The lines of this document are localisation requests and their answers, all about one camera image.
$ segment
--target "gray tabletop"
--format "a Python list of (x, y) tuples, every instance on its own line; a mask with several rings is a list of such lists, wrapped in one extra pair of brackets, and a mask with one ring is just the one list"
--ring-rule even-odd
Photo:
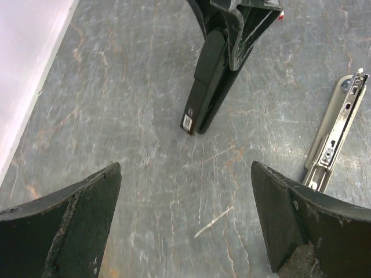
[[(301, 181), (338, 78), (371, 71), (370, 0), (285, 0), (210, 129), (180, 119), (203, 37), (185, 0), (80, 0), (0, 187), (0, 209), (110, 163), (122, 187), (100, 277), (276, 277), (252, 192), (259, 160)], [(327, 194), (371, 208), (371, 92)], [(195, 234), (228, 210), (197, 238)]]

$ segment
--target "gray table surface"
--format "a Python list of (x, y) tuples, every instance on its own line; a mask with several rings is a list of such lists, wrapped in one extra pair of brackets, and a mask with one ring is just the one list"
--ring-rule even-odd
[[(285, 0), (209, 131), (180, 119), (203, 45), (184, 0), (81, 0), (12, 164), (0, 209), (118, 161), (100, 277), (276, 277), (250, 181), (259, 160), (300, 181), (338, 78), (371, 71), (370, 0)], [(371, 92), (327, 194), (371, 208)], [(228, 207), (210, 229), (194, 235)]]

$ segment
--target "black plastic object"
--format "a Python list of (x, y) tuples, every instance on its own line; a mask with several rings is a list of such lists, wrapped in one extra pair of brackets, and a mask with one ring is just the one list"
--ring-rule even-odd
[(121, 186), (120, 165), (0, 212), (0, 277), (98, 277)]
[(204, 133), (254, 42), (279, 17), (277, 0), (188, 0), (205, 37), (181, 128)]
[[(259, 162), (252, 164), (251, 175), (273, 272), (310, 244), (327, 277), (371, 277), (371, 210), (317, 192)], [(294, 264), (290, 277), (301, 277), (295, 271), (304, 263), (303, 258)]]

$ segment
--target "silver metal part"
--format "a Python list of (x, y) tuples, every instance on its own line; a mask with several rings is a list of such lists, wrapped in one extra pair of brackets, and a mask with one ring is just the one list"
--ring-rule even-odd
[(368, 77), (360, 68), (355, 75), (344, 76), (337, 82), (305, 161), (308, 172), (304, 185), (321, 192), (326, 190), (336, 158), (365, 94)]

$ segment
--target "white label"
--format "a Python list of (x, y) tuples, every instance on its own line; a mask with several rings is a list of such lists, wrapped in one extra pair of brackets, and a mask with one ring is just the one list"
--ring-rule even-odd
[(186, 131), (190, 131), (191, 126), (192, 126), (192, 119), (187, 114), (184, 114), (183, 128)]

